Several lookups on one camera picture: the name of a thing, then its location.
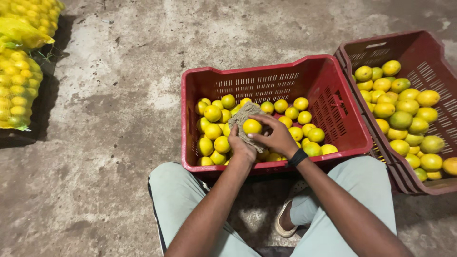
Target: light gray pants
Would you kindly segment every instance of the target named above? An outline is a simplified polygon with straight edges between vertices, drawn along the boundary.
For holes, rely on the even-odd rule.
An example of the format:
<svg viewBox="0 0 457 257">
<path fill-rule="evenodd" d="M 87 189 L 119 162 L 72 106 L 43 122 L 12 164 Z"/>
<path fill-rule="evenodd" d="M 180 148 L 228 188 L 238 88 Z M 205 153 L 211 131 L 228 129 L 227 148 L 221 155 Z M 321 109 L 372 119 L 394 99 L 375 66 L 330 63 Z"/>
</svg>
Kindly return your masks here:
<svg viewBox="0 0 457 257">
<path fill-rule="evenodd" d="M 356 157 L 336 166 L 329 177 L 397 234 L 390 182 L 382 162 L 369 156 Z M 191 211 L 205 197 L 205 192 L 200 181 L 181 164 L 173 162 L 155 168 L 149 183 L 158 224 L 168 247 Z M 294 197 L 290 211 L 292 222 L 295 225 L 311 223 L 311 226 L 292 256 L 356 257 L 319 205 L 309 187 Z M 225 222 L 210 256 L 259 257 L 259 254 Z"/>
</svg>

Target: black wristband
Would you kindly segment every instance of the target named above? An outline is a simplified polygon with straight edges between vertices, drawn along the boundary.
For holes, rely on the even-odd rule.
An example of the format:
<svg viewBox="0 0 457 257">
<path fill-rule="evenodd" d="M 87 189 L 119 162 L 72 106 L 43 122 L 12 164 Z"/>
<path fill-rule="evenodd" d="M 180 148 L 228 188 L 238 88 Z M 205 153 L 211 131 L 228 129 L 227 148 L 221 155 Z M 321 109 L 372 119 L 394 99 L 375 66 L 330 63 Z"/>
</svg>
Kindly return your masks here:
<svg viewBox="0 0 457 257">
<path fill-rule="evenodd" d="M 292 156 L 292 159 L 290 159 L 284 166 L 286 168 L 290 166 L 296 167 L 306 158 L 308 158 L 308 155 L 303 151 L 303 149 L 298 149 L 297 152 Z"/>
</svg>

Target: concrete floor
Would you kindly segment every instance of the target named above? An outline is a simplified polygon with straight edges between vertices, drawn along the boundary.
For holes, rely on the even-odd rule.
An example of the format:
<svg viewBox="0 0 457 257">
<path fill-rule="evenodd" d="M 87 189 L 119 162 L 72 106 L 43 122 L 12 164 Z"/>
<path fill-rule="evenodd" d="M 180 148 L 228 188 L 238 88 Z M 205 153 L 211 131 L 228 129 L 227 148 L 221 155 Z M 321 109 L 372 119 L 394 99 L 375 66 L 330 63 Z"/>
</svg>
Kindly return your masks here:
<svg viewBox="0 0 457 257">
<path fill-rule="evenodd" d="M 161 255 L 146 178 L 181 158 L 186 69 L 288 63 L 420 28 L 457 68 L 454 0 L 64 2 L 74 23 L 46 137 L 0 150 L 1 257 Z M 243 186 L 229 221 L 249 245 L 299 240 L 272 232 L 289 184 Z M 455 256 L 456 197 L 394 198 L 399 237 L 416 256 Z"/>
</svg>

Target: finger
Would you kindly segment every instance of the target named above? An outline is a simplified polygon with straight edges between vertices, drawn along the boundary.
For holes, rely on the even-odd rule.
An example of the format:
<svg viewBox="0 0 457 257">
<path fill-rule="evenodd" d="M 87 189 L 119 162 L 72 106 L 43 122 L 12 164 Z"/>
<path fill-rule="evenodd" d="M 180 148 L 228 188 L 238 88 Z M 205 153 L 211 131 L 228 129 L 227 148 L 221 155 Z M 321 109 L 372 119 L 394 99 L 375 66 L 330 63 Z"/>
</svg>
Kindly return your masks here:
<svg viewBox="0 0 457 257">
<path fill-rule="evenodd" d="M 249 133 L 248 138 L 253 139 L 254 141 L 257 141 L 264 145 L 268 145 L 268 141 L 270 141 L 270 137 L 262 136 L 261 134 L 257 133 Z"/>
<path fill-rule="evenodd" d="M 280 122 L 270 115 L 249 115 L 248 118 L 269 125 L 272 129 L 275 129 L 277 127 L 277 123 Z"/>
<path fill-rule="evenodd" d="M 230 130 L 230 134 L 228 136 L 236 137 L 237 134 L 238 134 L 238 124 L 235 123 L 235 124 L 233 124 L 233 127 Z"/>
</svg>

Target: red plastic crate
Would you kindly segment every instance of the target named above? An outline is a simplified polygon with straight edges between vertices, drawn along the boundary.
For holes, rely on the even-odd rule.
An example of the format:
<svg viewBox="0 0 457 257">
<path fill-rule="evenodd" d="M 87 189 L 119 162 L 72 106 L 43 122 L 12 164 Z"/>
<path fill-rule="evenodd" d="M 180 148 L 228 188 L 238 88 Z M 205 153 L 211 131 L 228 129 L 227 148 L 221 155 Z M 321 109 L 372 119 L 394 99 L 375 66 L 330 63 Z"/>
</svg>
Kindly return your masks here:
<svg viewBox="0 0 457 257">
<path fill-rule="evenodd" d="M 245 97 L 261 104 L 285 99 L 292 103 L 304 96 L 309 101 L 312 123 L 325 132 L 325 143 L 339 152 L 314 156 L 314 162 L 325 162 L 343 156 L 365 154 L 372 147 L 371 136 L 357 110 L 357 105 L 335 57 L 327 54 L 304 57 L 289 64 L 278 64 L 239 70 L 217 70 L 211 67 L 190 69 L 181 80 L 181 158 L 184 168 L 201 177 L 217 177 L 224 165 L 196 166 L 199 116 L 194 107 L 201 97 L 211 101 L 232 94 L 237 103 Z M 283 172 L 286 161 L 256 163 L 253 174 Z"/>
<path fill-rule="evenodd" d="M 427 31 L 401 32 L 343 43 L 335 52 L 335 57 L 340 62 L 372 135 L 373 149 L 370 154 L 386 163 L 389 175 L 394 179 L 392 186 L 407 194 L 437 195 L 457 191 L 457 177 L 447 174 L 443 174 L 441 180 L 424 183 L 419 181 L 405 158 L 390 146 L 351 76 L 360 66 L 381 67 L 389 60 L 397 60 L 402 67 L 395 77 L 409 79 L 411 88 L 419 91 L 439 92 L 441 99 L 434 106 L 439 117 L 430 125 L 430 130 L 425 135 L 437 135 L 445 140 L 445 148 L 438 154 L 443 160 L 455 157 L 457 75 L 444 59 L 442 43 Z"/>
</svg>

